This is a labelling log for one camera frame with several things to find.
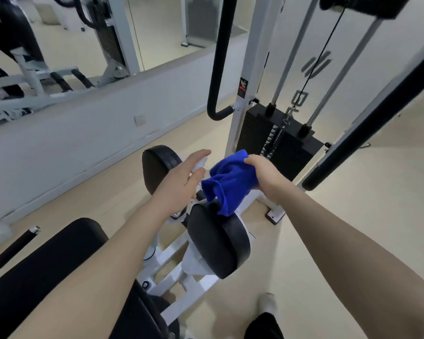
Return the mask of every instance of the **power socket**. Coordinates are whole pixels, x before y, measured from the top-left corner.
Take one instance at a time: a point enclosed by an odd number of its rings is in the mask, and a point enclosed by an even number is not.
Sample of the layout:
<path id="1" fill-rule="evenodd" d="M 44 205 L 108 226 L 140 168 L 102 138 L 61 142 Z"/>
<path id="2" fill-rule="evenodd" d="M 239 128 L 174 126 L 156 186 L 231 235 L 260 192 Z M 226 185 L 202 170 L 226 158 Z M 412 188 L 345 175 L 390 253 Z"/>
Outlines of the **power socket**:
<path id="1" fill-rule="evenodd" d="M 135 125 L 137 126 L 146 124 L 146 118 L 144 115 L 135 115 L 133 118 L 135 120 Z"/>

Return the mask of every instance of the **hand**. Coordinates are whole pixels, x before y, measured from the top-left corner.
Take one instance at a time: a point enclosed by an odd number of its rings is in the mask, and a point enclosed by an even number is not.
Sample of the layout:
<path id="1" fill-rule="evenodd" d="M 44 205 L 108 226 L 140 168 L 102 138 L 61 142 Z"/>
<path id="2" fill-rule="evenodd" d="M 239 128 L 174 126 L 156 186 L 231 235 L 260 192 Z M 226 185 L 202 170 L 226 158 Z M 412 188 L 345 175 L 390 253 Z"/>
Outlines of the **hand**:
<path id="1" fill-rule="evenodd" d="M 188 205 L 192 195 L 196 193 L 196 187 L 204 178 L 206 170 L 199 168 L 192 176 L 190 173 L 195 164 L 211 154 L 210 150 L 199 150 L 192 153 L 184 162 L 168 172 L 152 195 L 158 209 L 168 217 L 180 212 Z"/>
<path id="2" fill-rule="evenodd" d="M 278 190 L 286 183 L 291 182 L 265 157 L 250 154 L 248 158 L 245 158 L 245 163 L 253 165 L 256 168 L 256 177 L 259 182 L 258 189 L 260 189 L 269 200 L 279 204 Z"/>

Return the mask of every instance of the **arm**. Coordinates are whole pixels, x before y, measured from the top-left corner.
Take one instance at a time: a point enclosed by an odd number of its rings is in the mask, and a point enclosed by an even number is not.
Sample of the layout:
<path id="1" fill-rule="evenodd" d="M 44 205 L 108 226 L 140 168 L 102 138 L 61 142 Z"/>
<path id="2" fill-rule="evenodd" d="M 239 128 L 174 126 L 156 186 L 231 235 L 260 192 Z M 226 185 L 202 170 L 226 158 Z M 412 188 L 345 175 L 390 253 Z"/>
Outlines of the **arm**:
<path id="1" fill-rule="evenodd" d="M 190 171 L 209 153 L 195 152 L 172 169 L 151 200 L 64 279 L 10 338 L 108 338 L 153 237 L 171 214 L 188 204 L 205 173 L 199 168 L 189 178 Z"/>
<path id="2" fill-rule="evenodd" d="M 263 157 L 251 155 L 260 189 L 286 211 L 314 262 L 369 338 L 424 338 L 424 280 L 390 252 L 319 205 Z"/>

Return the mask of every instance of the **weight stack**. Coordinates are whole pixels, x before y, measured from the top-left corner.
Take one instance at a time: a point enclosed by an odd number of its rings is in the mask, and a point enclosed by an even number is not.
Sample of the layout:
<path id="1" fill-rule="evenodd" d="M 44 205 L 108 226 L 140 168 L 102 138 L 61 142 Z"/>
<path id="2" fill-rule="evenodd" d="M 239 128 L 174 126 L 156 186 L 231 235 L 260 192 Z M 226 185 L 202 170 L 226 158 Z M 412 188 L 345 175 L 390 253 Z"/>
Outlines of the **weight stack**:
<path id="1" fill-rule="evenodd" d="M 259 103 L 254 105 L 245 114 L 237 151 L 244 149 L 248 154 L 261 154 L 264 145 L 267 142 L 270 144 L 276 137 L 273 134 L 283 127 L 285 116 L 282 111 L 275 109 L 271 117 L 266 117 L 265 107 Z M 297 120 L 289 119 L 270 160 L 290 181 L 294 180 L 323 146 L 322 142 L 314 138 L 313 130 L 305 138 L 298 138 L 297 133 L 301 126 Z"/>

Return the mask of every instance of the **floor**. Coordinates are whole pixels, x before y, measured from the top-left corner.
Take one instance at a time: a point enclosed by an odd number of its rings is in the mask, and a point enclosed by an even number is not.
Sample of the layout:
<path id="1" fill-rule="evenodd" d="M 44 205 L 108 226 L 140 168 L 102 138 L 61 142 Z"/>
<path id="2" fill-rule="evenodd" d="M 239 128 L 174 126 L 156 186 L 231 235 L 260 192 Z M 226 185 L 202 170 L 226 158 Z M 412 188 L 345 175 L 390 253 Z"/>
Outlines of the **floor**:
<path id="1" fill-rule="evenodd" d="M 212 149 L 206 163 L 210 169 L 223 157 L 229 126 L 230 119 L 215 122 L 203 113 L 149 146 L 169 145 L 184 157 L 200 148 Z M 424 278 L 424 96 L 374 136 L 371 144 L 355 153 L 310 195 Z M 108 235 L 113 235 L 149 198 L 141 171 L 144 149 L 15 223 L 15 236 L 35 225 L 42 232 L 0 275 L 81 216 L 95 219 Z M 219 281 L 181 318 L 194 337 L 243 338 L 255 316 L 258 294 L 270 291 L 277 297 L 277 318 L 286 338 L 364 338 L 288 218 L 273 226 L 265 219 L 265 212 L 265 206 L 255 202 L 243 215 L 256 237 L 248 261 Z M 169 245 L 183 230 L 179 224 L 164 227 L 161 246 Z M 0 252 L 7 245 L 0 245 Z"/>

